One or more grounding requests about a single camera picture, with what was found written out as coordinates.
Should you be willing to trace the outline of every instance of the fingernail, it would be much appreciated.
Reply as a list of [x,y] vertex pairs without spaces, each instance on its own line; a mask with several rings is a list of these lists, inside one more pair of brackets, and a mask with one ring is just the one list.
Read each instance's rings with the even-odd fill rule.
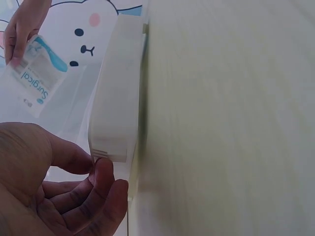
[[18,66],[20,64],[19,58],[12,58],[11,63],[13,66]]

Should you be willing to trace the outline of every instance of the white surface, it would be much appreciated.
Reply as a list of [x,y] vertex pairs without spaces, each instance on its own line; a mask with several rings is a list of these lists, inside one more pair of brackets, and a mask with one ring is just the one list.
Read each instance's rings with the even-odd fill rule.
[[315,235],[315,2],[149,8],[130,235]]
[[100,70],[89,124],[91,156],[108,157],[129,178],[138,136],[143,19],[120,15]]

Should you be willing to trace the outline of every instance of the skin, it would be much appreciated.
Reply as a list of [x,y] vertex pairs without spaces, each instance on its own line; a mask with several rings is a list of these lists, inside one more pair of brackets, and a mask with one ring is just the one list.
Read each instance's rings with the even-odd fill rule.
[[[79,182],[43,181],[50,166],[89,174]],[[0,235],[112,236],[127,211],[128,182],[113,163],[34,124],[0,124]]]
[[51,0],[24,0],[12,16],[4,31],[5,63],[18,65],[25,51],[27,41],[38,34]]

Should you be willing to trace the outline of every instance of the cartoon bear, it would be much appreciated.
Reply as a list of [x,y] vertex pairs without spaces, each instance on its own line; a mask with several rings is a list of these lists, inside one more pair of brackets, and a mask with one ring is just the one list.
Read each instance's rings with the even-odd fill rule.
[[[69,66],[101,63],[118,14],[140,15],[141,7],[142,0],[53,0],[39,34]],[[0,20],[0,64],[6,25]]]

